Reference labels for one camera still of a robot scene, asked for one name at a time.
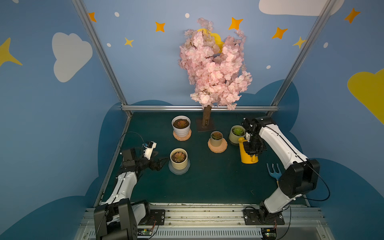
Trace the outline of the yellow watering can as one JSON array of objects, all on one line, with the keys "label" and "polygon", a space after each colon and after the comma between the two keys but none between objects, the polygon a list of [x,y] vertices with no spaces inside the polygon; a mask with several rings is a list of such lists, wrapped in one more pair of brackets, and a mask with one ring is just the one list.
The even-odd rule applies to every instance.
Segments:
[{"label": "yellow watering can", "polygon": [[249,142],[245,138],[239,138],[241,161],[243,164],[255,164],[259,161],[259,157],[256,155],[251,156],[246,152],[245,146],[248,143]]}]

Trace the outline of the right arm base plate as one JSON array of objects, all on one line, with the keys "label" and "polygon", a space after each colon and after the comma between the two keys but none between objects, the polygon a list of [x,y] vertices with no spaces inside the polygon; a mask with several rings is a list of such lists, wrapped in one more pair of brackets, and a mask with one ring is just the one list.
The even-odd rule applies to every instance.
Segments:
[{"label": "right arm base plate", "polygon": [[255,209],[245,207],[243,209],[245,224],[248,225],[285,225],[285,220],[282,212],[271,214],[265,209]]}]

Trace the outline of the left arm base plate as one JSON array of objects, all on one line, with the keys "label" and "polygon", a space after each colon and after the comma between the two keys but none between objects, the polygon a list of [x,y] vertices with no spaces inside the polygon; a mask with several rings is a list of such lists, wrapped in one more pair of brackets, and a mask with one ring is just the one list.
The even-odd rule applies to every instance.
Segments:
[{"label": "left arm base plate", "polygon": [[150,210],[149,214],[139,222],[139,226],[163,226],[165,224],[165,210]]}]

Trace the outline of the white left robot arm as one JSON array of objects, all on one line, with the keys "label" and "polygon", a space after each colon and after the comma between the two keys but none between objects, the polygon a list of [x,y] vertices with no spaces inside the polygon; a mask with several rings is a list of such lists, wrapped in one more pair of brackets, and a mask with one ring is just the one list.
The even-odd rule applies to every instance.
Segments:
[{"label": "white left robot arm", "polygon": [[164,210],[151,210],[146,200],[131,202],[141,172],[145,169],[160,171],[168,163],[167,158],[155,159],[154,148],[146,147],[141,156],[135,148],[120,152],[123,159],[115,188],[108,200],[94,211],[97,240],[152,238],[157,233],[154,228],[164,225]]}]

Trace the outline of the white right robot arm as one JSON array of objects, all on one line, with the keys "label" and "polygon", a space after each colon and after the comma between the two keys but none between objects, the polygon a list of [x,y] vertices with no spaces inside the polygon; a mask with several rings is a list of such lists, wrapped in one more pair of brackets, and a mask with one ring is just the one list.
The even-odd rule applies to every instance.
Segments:
[{"label": "white right robot arm", "polygon": [[291,201],[316,188],[320,171],[319,162],[309,160],[302,154],[285,137],[272,118],[260,117],[252,120],[244,118],[242,126],[246,133],[245,137],[239,138],[242,163],[257,163],[266,142],[279,157],[285,169],[279,177],[278,188],[260,204],[262,215],[277,214]]}]

